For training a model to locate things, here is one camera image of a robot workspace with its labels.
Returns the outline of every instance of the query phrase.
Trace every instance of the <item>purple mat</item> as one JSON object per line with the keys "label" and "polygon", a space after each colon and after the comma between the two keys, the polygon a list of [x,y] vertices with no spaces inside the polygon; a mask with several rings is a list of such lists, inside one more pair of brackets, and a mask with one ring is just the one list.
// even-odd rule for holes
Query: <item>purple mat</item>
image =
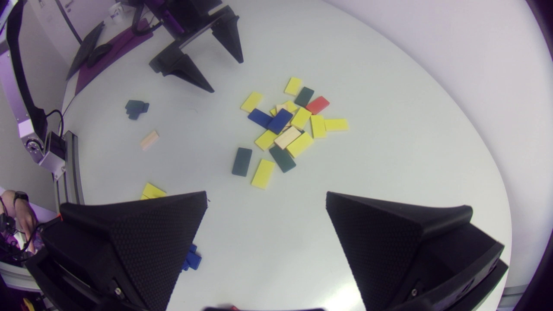
{"label": "purple mat", "polygon": [[[144,29],[148,27],[148,21],[143,18],[138,22],[138,29]],[[131,28],[127,28],[120,34],[116,35],[108,43],[113,45],[113,48],[100,59],[94,66],[88,68],[86,62],[79,69],[79,78],[77,78],[77,87],[75,88],[75,95],[77,95],[87,84],[92,81],[97,75],[99,75],[105,68],[108,68],[121,56],[125,55],[130,50],[134,49],[142,42],[150,39],[154,34],[149,33],[136,37]]]}

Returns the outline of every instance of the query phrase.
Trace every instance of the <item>white table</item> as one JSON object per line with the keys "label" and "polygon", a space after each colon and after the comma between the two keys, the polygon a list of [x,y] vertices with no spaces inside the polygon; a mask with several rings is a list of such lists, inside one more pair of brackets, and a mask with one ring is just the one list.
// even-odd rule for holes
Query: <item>white table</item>
{"label": "white table", "polygon": [[[499,171],[469,120],[413,59],[376,31],[319,1],[225,1],[236,14],[244,63],[208,32],[184,49],[214,94],[148,62],[172,39],[165,29],[116,61],[75,98],[65,128],[79,136],[87,204],[137,200],[146,182],[168,194],[206,190],[194,243],[199,270],[181,273],[168,310],[232,303],[244,310],[364,310],[325,210],[328,190],[427,206],[472,205],[472,223],[501,243],[509,263],[509,205]],[[329,133],[267,190],[249,183],[263,129],[239,109],[252,91],[268,112],[291,99],[289,77],[324,95]],[[64,109],[75,87],[68,84]],[[131,121],[129,99],[150,102]],[[153,129],[159,140],[139,142]],[[231,174],[238,147],[254,150],[246,178]],[[479,310],[495,310],[505,277]]]}

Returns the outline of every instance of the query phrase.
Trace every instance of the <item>cable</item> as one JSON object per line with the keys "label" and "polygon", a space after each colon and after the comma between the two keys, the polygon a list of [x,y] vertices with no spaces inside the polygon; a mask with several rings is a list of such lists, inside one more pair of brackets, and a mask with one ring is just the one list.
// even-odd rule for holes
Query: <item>cable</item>
{"label": "cable", "polygon": [[23,248],[21,250],[19,250],[19,252],[17,253],[14,253],[14,254],[7,254],[5,255],[4,257],[0,258],[0,261],[4,261],[10,257],[15,257],[15,256],[19,256],[21,254],[23,254],[23,252],[25,252],[25,250],[27,249],[27,247],[29,247],[29,244],[31,244],[32,240],[33,240],[33,237],[36,233],[36,231],[38,230],[38,228],[42,227],[44,224],[39,224],[38,226],[35,227],[35,229],[33,230],[33,232],[31,233],[31,236],[30,238],[27,240],[27,243],[25,243],[25,245],[23,246]]}
{"label": "cable", "polygon": [[50,111],[49,114],[46,115],[46,118],[51,116],[53,113],[57,113],[60,115],[61,133],[59,133],[58,135],[61,137],[64,134],[64,116],[61,114],[61,111],[59,111],[58,109],[54,109]]}
{"label": "cable", "polygon": [[69,107],[71,106],[71,104],[73,103],[73,100],[77,97],[77,95],[73,96],[73,98],[69,101],[69,103],[67,104],[67,107],[65,108],[65,110],[63,111],[63,113],[61,114],[62,117],[65,117],[65,113],[67,113],[67,110],[69,109]]}

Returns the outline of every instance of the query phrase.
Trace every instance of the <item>wristwatch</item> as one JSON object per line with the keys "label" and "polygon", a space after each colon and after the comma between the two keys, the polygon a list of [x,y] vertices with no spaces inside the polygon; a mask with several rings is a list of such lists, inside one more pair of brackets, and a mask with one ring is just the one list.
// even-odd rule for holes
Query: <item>wristwatch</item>
{"label": "wristwatch", "polygon": [[29,196],[23,192],[23,191],[16,191],[15,192],[15,195],[13,196],[13,208],[15,209],[15,201],[17,199],[22,199],[22,200],[25,200],[27,202],[29,202]]}

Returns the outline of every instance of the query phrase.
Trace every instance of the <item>person's arm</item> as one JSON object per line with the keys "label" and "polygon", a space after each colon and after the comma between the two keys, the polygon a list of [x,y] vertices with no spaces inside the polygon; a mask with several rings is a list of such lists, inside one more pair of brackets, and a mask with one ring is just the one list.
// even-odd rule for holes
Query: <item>person's arm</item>
{"label": "person's arm", "polygon": [[[6,190],[2,194],[2,201],[4,201],[4,205],[6,206],[8,215],[15,218],[15,221],[19,223],[19,225],[21,226],[21,229],[25,233],[25,237],[27,241],[29,241],[29,239],[33,238],[31,234],[33,233],[33,230],[36,228],[38,224],[38,221],[36,220],[36,215],[33,209],[31,208],[31,206],[29,205],[29,202],[26,200],[17,199],[15,201],[15,206],[14,206],[13,204],[14,197],[15,197],[15,191]],[[35,252],[35,248],[32,242],[29,244],[28,249],[32,253]]]}

